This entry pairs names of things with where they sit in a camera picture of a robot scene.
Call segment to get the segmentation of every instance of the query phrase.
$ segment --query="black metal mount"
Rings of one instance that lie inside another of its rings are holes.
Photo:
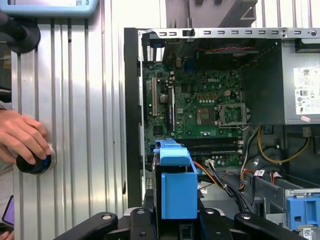
[[[303,240],[263,217],[240,212],[234,220],[214,208],[201,208],[194,220],[167,221],[162,236],[156,234],[153,213],[138,207],[118,220],[110,212],[98,213],[55,240]]]
[[[17,53],[31,52],[39,44],[41,34],[36,22],[30,19],[12,19],[0,11],[0,32],[7,34],[11,40],[7,41],[8,48]]]

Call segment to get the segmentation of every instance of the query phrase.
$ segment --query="yellow cable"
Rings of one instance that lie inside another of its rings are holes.
[[[283,164],[283,163],[289,162],[292,159],[296,158],[297,156],[299,156],[307,148],[307,146],[309,145],[309,141],[310,141],[310,138],[308,137],[306,145],[300,151],[298,151],[296,154],[294,154],[293,156],[291,156],[291,157],[289,157],[289,158],[287,158],[285,160],[274,160],[274,159],[271,159],[271,158],[267,157],[264,154],[264,151],[263,151],[263,148],[262,148],[261,135],[262,135],[262,126],[259,126],[258,133],[257,133],[257,142],[258,142],[259,151],[260,151],[261,155],[266,160],[268,160],[269,162],[274,163],[274,164]]]

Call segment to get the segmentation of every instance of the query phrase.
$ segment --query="white sticker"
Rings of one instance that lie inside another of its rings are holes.
[[[277,171],[275,171],[275,172],[273,173],[273,177],[274,177],[274,178],[282,178],[282,176],[281,176]]]
[[[311,228],[304,228],[303,229],[303,237],[308,239],[308,240],[312,240],[312,231]]]
[[[265,170],[259,170],[259,173],[257,176],[262,177],[265,174]]]
[[[203,187],[203,186],[201,185],[201,183],[198,183],[198,189],[200,189],[200,192],[201,192],[202,194],[207,194],[207,193],[208,193],[208,188],[207,188],[207,187]]]
[[[200,189],[200,192],[202,194],[207,194],[208,193],[208,189],[206,187],[204,187],[204,188]]]
[[[293,72],[296,114],[320,114],[320,68],[295,68]]]
[[[305,122],[307,122],[307,123],[310,123],[311,118],[302,115],[302,116],[301,116],[301,120],[302,120],[302,121],[305,121]]]

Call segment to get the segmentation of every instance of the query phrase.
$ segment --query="power supply label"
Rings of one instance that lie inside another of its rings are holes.
[[[297,115],[320,114],[320,68],[294,69]]]

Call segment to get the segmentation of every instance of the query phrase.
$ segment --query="black knob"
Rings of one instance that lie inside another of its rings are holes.
[[[8,48],[17,53],[31,52],[39,44],[41,34],[38,25],[30,19],[12,19],[0,11],[0,32],[10,37]]]
[[[16,158],[16,166],[17,168],[27,174],[43,174],[44,172],[52,169],[56,165],[56,157],[51,148],[51,155],[47,155],[46,158],[40,159],[35,154],[33,154],[35,159],[35,164],[29,164],[22,156],[18,156]]]

